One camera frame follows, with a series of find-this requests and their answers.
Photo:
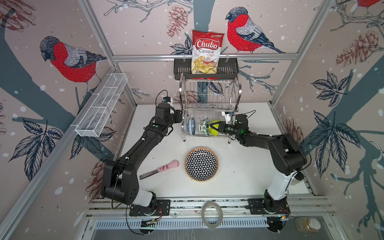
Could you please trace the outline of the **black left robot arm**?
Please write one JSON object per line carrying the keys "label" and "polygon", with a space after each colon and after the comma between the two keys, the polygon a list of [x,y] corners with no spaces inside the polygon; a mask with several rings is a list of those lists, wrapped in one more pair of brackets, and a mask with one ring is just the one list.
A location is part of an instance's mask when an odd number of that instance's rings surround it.
{"label": "black left robot arm", "polygon": [[105,163],[101,196],[127,206],[141,206],[152,213],[157,205],[156,194],[140,188],[137,172],[152,149],[171,133],[173,124],[181,123],[182,119],[181,110],[167,103],[158,104],[155,116],[133,147],[116,161]]}

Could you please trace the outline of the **glass jar white lid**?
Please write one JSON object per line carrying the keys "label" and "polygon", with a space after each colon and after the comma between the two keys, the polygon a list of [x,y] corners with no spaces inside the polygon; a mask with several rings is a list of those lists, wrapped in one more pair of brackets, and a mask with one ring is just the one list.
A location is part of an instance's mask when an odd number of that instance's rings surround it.
{"label": "glass jar white lid", "polygon": [[316,233],[321,229],[321,223],[315,218],[295,219],[295,226],[300,233]]}

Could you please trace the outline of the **green leaf pattern cup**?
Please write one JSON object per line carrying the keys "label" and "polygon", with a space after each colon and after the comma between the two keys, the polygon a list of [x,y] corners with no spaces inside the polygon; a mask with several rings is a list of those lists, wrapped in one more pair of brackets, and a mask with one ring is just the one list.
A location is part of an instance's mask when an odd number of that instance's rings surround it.
{"label": "green leaf pattern cup", "polygon": [[210,135],[209,124],[210,124],[210,120],[209,119],[205,119],[205,120],[200,122],[200,124],[199,124],[199,131],[200,131],[200,133],[202,135],[204,135],[204,136],[209,136]]}

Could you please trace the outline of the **pink cat paw knife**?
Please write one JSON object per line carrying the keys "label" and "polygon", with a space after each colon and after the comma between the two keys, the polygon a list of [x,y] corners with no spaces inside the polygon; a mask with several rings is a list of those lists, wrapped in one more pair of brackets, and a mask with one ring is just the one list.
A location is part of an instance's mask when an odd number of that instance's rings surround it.
{"label": "pink cat paw knife", "polygon": [[172,162],[170,162],[170,163],[168,163],[166,165],[163,165],[163,166],[157,168],[156,170],[153,170],[151,172],[148,172],[148,173],[145,173],[143,175],[140,175],[139,179],[143,180],[143,179],[146,179],[146,178],[148,178],[150,176],[153,176],[153,175],[155,175],[157,173],[161,173],[161,172],[164,172],[166,170],[169,170],[171,168],[177,168],[179,166],[179,164],[180,163],[179,163],[178,160],[173,160]]}

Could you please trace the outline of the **steel two-tier dish rack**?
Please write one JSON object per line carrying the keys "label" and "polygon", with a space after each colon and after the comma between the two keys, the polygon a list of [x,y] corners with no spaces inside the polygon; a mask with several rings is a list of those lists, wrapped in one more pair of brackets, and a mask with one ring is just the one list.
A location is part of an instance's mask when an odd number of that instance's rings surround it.
{"label": "steel two-tier dish rack", "polygon": [[[181,75],[179,86],[179,102],[183,111],[182,139],[204,136],[199,131],[199,124],[205,119],[225,121],[222,112],[238,111],[242,94],[242,85],[236,76],[234,80],[199,80],[185,79]],[[187,135],[186,123],[189,118],[196,120],[196,134]]]}

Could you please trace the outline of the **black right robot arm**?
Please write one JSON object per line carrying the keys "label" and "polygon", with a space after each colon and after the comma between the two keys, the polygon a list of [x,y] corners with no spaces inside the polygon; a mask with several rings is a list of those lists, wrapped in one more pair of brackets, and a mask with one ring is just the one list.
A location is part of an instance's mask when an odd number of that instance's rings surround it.
{"label": "black right robot arm", "polygon": [[225,121],[211,122],[210,128],[218,133],[234,136],[244,147],[256,147],[270,151],[276,171],[272,183],[264,193],[263,205],[269,214],[283,210],[287,204],[289,186],[294,179],[304,179],[302,170],[307,163],[301,147],[290,134],[261,135],[251,132],[248,126],[248,116],[235,116],[235,123]]}

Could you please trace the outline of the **white patterned plate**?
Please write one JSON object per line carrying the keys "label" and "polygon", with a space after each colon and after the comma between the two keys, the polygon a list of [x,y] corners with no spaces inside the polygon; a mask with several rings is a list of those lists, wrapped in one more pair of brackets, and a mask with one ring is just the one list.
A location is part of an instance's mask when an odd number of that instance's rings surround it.
{"label": "white patterned plate", "polygon": [[185,171],[192,180],[206,182],[212,179],[218,170],[218,157],[208,148],[195,148],[186,156]]}

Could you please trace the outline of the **grey tape roll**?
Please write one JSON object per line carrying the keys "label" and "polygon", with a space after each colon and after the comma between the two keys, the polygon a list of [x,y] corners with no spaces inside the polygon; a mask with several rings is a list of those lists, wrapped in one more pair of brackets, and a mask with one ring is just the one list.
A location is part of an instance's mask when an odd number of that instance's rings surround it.
{"label": "grey tape roll", "polygon": [[[214,214],[217,215],[217,220],[215,222],[210,222],[209,219],[213,219]],[[222,224],[224,213],[222,208],[216,202],[206,202],[201,211],[201,218],[202,223],[208,229],[216,229]]]}

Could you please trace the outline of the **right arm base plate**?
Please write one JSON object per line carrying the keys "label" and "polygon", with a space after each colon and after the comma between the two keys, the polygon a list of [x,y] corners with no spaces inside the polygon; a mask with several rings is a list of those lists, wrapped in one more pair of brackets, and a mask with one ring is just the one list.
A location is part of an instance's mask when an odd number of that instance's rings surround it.
{"label": "right arm base plate", "polygon": [[291,213],[287,198],[279,201],[266,199],[248,199],[251,215],[289,215]]}

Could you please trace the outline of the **Chuba cassava chips bag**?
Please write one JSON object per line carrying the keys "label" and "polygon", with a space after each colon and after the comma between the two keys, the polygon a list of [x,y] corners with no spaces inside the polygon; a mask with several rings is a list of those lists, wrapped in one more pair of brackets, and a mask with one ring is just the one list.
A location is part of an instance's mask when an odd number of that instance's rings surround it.
{"label": "Chuba cassava chips bag", "polygon": [[192,74],[216,74],[224,34],[193,30]]}

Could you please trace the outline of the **small jar black lid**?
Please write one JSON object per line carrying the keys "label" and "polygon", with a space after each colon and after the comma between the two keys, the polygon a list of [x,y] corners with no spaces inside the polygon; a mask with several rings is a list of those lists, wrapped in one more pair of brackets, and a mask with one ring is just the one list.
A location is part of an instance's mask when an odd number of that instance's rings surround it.
{"label": "small jar black lid", "polygon": [[301,171],[295,171],[292,173],[291,185],[297,185],[304,179],[304,174]]}

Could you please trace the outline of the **blue floral white bowl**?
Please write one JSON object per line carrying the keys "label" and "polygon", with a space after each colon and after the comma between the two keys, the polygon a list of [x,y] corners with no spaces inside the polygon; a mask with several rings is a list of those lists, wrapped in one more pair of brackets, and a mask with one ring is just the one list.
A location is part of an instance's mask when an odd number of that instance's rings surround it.
{"label": "blue floral white bowl", "polygon": [[195,118],[189,118],[186,123],[186,133],[187,135],[194,136],[196,134],[196,120]]}

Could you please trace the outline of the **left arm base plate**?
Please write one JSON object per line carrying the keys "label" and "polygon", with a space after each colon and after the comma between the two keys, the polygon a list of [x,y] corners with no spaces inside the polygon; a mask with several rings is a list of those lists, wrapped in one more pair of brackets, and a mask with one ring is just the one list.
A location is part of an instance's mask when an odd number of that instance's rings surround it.
{"label": "left arm base plate", "polygon": [[168,216],[170,214],[171,201],[170,200],[156,200],[151,202],[148,207],[140,205],[131,205],[129,207],[130,217],[160,217]]}

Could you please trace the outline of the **black wall shelf basket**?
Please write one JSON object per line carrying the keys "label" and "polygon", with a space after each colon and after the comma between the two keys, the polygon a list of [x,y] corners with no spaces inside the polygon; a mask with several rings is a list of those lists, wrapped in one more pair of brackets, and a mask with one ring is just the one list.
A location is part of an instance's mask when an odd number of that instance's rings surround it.
{"label": "black wall shelf basket", "polygon": [[228,60],[220,58],[216,74],[192,74],[192,59],[175,59],[174,60],[174,77],[179,81],[181,75],[185,79],[205,79],[205,80],[234,80],[239,73],[238,61],[236,58]]}

